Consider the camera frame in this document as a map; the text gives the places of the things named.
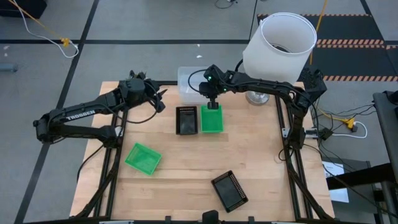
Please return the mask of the green plastic basket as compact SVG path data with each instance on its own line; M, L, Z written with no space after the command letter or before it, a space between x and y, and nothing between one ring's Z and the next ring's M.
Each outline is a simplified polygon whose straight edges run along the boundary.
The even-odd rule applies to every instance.
M217 110L211 110L207 105L201 105L200 123L203 133L222 133L224 131L222 106L219 105Z
M124 162L146 175L152 175L161 158L161 153L136 142Z

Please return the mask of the black mat with orange stripes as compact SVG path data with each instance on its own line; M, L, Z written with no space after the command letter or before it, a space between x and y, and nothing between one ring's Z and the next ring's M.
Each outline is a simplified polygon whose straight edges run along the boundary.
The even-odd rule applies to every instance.
M398 41L383 39L369 14L303 14L320 23L317 43L305 66L323 73L325 81L398 82Z

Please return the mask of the white paper sheet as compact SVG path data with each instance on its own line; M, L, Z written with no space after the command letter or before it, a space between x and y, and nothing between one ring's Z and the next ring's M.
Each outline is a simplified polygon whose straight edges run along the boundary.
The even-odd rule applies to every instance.
M340 175L345 173L342 164L334 164L332 162L326 162L326 161L323 161L322 164L325 169L324 173L326 178L332 177L333 175ZM347 189L329 190L329 193L332 201L349 203Z

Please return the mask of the black plastic basket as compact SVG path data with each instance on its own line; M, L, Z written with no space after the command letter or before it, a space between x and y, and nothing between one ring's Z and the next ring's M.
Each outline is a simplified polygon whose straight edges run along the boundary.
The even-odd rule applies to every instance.
M249 201L231 170L211 180L211 184L227 213L236 210Z
M198 133L196 106L176 107L176 134L191 135Z

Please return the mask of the black box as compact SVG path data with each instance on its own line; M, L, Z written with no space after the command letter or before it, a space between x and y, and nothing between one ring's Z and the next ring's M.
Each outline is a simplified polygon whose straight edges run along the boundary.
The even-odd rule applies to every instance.
M47 0L15 0L17 5L35 19L39 19L47 7ZM0 16L21 17L13 0L0 0Z

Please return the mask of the white shade table lamp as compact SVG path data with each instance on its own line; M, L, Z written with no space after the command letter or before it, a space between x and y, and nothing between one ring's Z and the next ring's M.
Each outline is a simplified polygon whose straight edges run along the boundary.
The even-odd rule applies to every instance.
M243 67L252 78L294 84L315 44L312 23L291 12L278 12L262 19L243 50Z

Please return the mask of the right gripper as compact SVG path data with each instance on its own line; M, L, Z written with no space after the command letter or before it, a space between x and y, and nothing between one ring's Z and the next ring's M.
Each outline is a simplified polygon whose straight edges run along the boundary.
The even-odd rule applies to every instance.
M199 84L199 92L205 98L210 99L207 105L209 110L218 110L219 105L217 105L218 103L215 99L218 97L218 95L225 93L226 88L211 82L201 82Z

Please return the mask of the black power adapter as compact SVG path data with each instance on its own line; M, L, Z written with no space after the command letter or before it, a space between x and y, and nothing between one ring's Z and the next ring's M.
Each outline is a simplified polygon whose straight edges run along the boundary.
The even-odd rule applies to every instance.
M323 128L318 132L318 138L323 141L326 141L332 135L333 135L333 131L328 128Z

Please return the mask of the clear plastic bin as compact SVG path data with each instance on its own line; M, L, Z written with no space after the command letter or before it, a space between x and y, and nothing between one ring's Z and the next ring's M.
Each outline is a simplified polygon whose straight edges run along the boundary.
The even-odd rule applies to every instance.
M206 82L206 78L203 76L205 70L208 67L179 67L177 70L177 85L180 100L185 105L206 105L209 102L208 98L205 98L198 92L192 90L188 84L188 78L193 73L198 71L196 74L192 75L190 78L190 84L196 90L199 90L199 84L201 82Z

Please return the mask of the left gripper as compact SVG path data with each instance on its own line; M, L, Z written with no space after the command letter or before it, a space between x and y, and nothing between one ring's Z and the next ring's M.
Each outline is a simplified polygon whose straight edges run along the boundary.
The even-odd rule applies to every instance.
M157 113L161 113L165 109L165 105L162 101L158 101L158 96L163 96L167 89L158 91L158 83L151 79L131 78L124 81L124 101L128 108L148 102Z

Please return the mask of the black aluminium table frame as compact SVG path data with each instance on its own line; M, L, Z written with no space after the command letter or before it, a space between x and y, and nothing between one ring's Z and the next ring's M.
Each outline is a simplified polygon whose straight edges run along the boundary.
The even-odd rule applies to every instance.
M113 193L105 192L100 214L113 220L201 221L216 210L225 221L290 222L306 217L302 194L292 200L283 160L283 126L289 123L284 104L270 99L264 106L247 102L242 93L218 98L224 130L218 134L176 134L176 109L181 105L175 85L163 87L165 109L155 114L150 105L129 111L121 159L136 143L161 153L152 175L120 163ZM248 202L226 212L211 181L232 171Z

